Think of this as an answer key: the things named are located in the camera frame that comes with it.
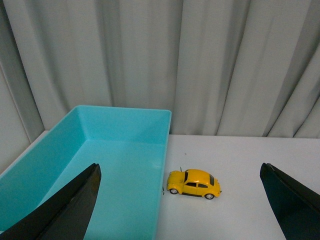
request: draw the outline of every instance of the white wall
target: white wall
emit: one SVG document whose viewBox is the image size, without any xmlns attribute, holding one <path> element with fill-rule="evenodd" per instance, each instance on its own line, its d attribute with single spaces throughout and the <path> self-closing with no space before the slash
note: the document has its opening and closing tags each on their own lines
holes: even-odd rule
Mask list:
<svg viewBox="0 0 320 240">
<path fill-rule="evenodd" d="M 0 66 L 0 173 L 30 144 Z"/>
</svg>

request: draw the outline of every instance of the turquoise plastic bin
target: turquoise plastic bin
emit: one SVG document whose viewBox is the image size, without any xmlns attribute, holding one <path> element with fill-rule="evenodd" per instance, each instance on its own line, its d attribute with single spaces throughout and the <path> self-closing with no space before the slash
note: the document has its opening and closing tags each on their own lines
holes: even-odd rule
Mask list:
<svg viewBox="0 0 320 240">
<path fill-rule="evenodd" d="M 0 231 L 97 163 L 84 239 L 154 239 L 170 121 L 168 110 L 77 106 L 0 176 Z"/>
</svg>

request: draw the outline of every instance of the car wheel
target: car wheel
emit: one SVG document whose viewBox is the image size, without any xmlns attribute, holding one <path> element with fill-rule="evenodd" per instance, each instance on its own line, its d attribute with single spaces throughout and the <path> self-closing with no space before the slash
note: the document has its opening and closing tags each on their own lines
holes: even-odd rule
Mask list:
<svg viewBox="0 0 320 240">
<path fill-rule="evenodd" d="M 174 188 L 171 188 L 169 191 L 170 191 L 171 194 L 177 194 L 178 193 L 178 190 L 174 189 Z"/>
<path fill-rule="evenodd" d="M 211 199 L 214 199 L 215 196 L 214 196 L 213 194 L 211 194 L 211 193 L 208 193 L 208 194 L 204 195 L 204 197 L 205 197 L 206 199 L 211 200 Z"/>
</svg>

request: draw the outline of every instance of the car door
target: car door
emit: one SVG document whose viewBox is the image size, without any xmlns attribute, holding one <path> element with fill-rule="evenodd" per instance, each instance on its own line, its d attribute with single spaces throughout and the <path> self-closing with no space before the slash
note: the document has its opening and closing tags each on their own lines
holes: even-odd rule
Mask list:
<svg viewBox="0 0 320 240">
<path fill-rule="evenodd" d="M 198 184 L 198 188 L 197 188 L 197 191 L 196 191 L 197 195 L 201 195 L 202 196 L 207 191 L 208 191 L 208 186 L 207 185 L 201 184 L 201 183 Z"/>
<path fill-rule="evenodd" d="M 196 182 L 187 182 L 183 186 L 183 193 L 197 195 L 197 183 Z"/>
</svg>

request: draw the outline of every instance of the car roof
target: car roof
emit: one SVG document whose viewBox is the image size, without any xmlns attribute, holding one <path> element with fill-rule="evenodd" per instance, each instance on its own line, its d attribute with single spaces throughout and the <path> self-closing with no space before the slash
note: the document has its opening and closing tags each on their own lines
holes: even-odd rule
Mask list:
<svg viewBox="0 0 320 240">
<path fill-rule="evenodd" d="M 189 182 L 195 182 L 195 183 L 203 183 L 203 184 L 209 184 L 210 177 L 209 173 L 206 171 L 198 170 L 198 169 L 188 169 L 186 170 L 188 172 L 188 179 Z"/>
</svg>

